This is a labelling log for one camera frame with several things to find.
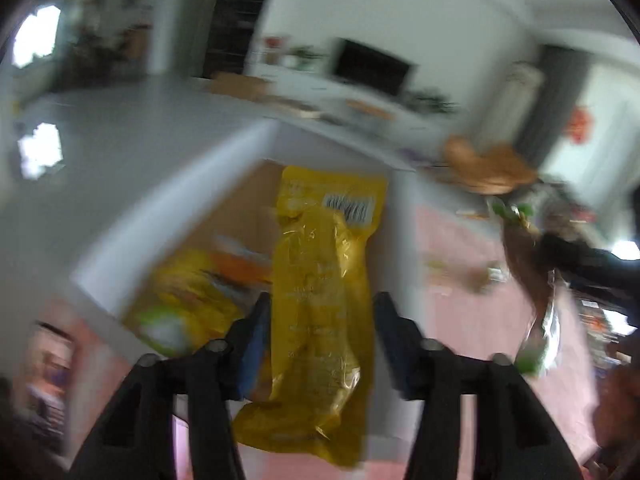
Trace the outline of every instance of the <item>curtain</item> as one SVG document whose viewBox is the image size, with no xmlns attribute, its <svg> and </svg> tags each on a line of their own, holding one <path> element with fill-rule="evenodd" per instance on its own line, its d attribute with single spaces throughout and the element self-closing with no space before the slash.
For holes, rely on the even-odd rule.
<svg viewBox="0 0 640 480">
<path fill-rule="evenodd" d="M 542 165 L 562 136 L 590 67 L 588 52 L 544 46 L 538 69 L 545 75 L 545 81 L 513 146 L 532 168 Z"/>
</svg>

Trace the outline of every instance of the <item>white barcode label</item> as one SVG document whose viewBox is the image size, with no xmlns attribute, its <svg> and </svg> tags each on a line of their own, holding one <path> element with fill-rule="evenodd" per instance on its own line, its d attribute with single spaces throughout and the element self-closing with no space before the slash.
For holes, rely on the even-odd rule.
<svg viewBox="0 0 640 480">
<path fill-rule="evenodd" d="M 376 201 L 373 198 L 329 194 L 322 199 L 322 206 L 341 211 L 348 225 L 367 226 L 371 224 Z"/>
</svg>

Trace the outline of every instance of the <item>open box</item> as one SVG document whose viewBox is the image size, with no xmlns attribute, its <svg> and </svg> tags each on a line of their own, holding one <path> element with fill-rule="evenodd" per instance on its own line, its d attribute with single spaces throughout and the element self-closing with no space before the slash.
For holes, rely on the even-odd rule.
<svg viewBox="0 0 640 480">
<path fill-rule="evenodd" d="M 275 204 L 284 166 L 383 175 L 388 189 L 382 220 L 367 243 L 370 288 L 372 293 L 389 291 L 401 315 L 424 332 L 426 310 L 415 250 L 416 175 L 390 161 L 388 154 L 351 144 L 279 120 L 256 120 L 125 212 L 81 259 L 72 280 L 101 309 L 123 321 L 149 272 L 182 247 L 222 234 L 250 250 L 268 252 L 273 239 L 261 225 L 265 208 Z M 377 344 L 364 458 L 401 459 L 414 438 L 418 409 L 419 403 L 403 402 L 393 390 Z"/>
</svg>

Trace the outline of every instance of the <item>phone screen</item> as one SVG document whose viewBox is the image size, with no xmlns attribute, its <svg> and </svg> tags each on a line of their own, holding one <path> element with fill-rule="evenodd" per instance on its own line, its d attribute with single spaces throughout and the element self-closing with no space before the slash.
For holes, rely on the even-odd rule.
<svg viewBox="0 0 640 480">
<path fill-rule="evenodd" d="M 66 393 L 74 344 L 70 337 L 45 323 L 36 325 L 28 354 L 28 420 L 37 437 L 52 452 L 64 453 Z"/>
</svg>

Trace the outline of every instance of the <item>black tv screen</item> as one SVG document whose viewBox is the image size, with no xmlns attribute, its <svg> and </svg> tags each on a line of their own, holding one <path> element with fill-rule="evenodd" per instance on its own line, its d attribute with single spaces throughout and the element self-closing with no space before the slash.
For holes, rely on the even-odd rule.
<svg viewBox="0 0 640 480">
<path fill-rule="evenodd" d="M 397 96 L 412 65 L 351 40 L 342 42 L 334 75 Z"/>
</svg>

